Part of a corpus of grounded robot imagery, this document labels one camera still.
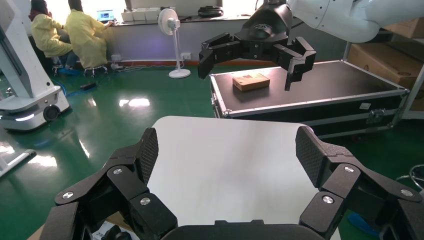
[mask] blue cable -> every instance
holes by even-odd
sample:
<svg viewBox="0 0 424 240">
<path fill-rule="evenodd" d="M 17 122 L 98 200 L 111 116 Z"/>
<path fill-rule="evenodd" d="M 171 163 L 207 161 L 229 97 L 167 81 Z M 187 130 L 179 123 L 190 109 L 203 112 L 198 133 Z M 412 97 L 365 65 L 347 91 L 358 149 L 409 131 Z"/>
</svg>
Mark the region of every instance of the blue cable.
<svg viewBox="0 0 424 240">
<path fill-rule="evenodd" d="M 65 95 L 65 97 L 66 97 L 66 96 L 67 96 L 67 92 L 66 92 L 66 88 L 65 88 L 65 86 L 63 86 L 60 82 L 55 81 L 55 80 L 53 80 L 53 79 L 52 79 L 52 81 L 53 81 L 53 83 L 55 83 L 55 84 L 59 85 L 59 86 L 62 88 L 62 90 L 63 90 L 63 94 L 64 94 L 64 95 Z"/>
<path fill-rule="evenodd" d="M 77 91 L 77 92 L 69 93 L 69 94 L 67 95 L 67 97 L 71 97 L 71 96 L 75 96 L 75 95 L 83 94 L 83 93 L 89 92 L 89 91 L 91 91 L 91 90 L 93 90 L 93 89 L 96 89 L 96 88 L 97 88 L 97 86 L 96 86 L 96 87 L 93 87 L 93 88 L 90 88 L 90 89 L 87 89 L 87 90 L 84 90 L 84 91 Z"/>
</svg>

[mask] white storage box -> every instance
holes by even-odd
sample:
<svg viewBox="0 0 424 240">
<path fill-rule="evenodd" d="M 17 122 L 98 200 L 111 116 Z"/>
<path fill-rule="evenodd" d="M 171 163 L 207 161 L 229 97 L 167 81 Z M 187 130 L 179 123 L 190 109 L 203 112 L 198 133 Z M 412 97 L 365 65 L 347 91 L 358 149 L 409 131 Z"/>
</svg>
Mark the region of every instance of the white storage box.
<svg viewBox="0 0 424 240">
<path fill-rule="evenodd" d="M 146 8 L 144 12 L 146 20 L 157 20 L 160 13 L 161 13 L 160 7 L 149 7 L 149 8 Z"/>
<path fill-rule="evenodd" d="M 146 8 L 137 8 L 136 11 L 132 12 L 134 21 L 145 21 L 146 20 Z"/>
<path fill-rule="evenodd" d="M 132 11 L 123 12 L 123 13 L 121 13 L 121 15 L 122 15 L 122 20 L 124 22 L 132 22 L 132 21 L 134 21 L 134 16 L 133 16 L 133 12 Z"/>
</svg>

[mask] power strip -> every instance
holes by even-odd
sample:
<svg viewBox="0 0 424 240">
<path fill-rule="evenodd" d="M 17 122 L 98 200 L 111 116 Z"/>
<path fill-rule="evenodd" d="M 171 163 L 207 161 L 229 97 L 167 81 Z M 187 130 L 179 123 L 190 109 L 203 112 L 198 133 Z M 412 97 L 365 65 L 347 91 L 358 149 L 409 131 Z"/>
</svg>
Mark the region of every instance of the power strip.
<svg viewBox="0 0 424 240">
<path fill-rule="evenodd" d="M 125 69 L 125 67 L 124 67 L 124 66 L 120 66 L 120 65 L 118 65 L 117 63 L 112 63 L 112 64 L 110 65 L 110 67 L 111 67 L 113 70 L 117 70 L 117 71 L 119 71 L 119 70 L 124 70 L 124 69 Z"/>
</svg>

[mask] white fan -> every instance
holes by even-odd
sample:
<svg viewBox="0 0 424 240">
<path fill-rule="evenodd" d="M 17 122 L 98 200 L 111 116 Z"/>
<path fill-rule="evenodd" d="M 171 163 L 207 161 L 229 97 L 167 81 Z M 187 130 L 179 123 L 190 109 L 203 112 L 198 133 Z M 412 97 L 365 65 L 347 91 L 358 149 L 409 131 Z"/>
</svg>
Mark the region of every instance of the white fan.
<svg viewBox="0 0 424 240">
<path fill-rule="evenodd" d="M 176 34 L 177 28 L 180 27 L 180 20 L 178 20 L 177 13 L 170 8 L 165 8 L 159 14 L 158 24 L 162 33 L 170 36 L 173 35 L 177 69 L 170 72 L 169 77 L 173 79 L 181 79 L 190 76 L 190 70 L 181 69 L 180 67 L 180 54 L 178 53 L 179 46 Z"/>
</svg>

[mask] white robot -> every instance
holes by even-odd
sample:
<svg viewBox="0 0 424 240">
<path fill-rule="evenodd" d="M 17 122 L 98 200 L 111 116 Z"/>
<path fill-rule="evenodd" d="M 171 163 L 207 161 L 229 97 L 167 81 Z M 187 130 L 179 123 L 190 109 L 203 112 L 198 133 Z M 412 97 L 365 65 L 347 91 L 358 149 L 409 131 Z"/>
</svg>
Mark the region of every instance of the white robot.
<svg viewBox="0 0 424 240">
<path fill-rule="evenodd" d="M 0 0 L 0 69 L 13 92 L 0 101 L 0 127 L 30 131 L 70 108 L 38 60 L 13 0 Z"/>
<path fill-rule="evenodd" d="M 351 43 L 373 39 L 380 28 L 424 17 L 424 0 L 287 0 L 293 16 Z"/>
</svg>

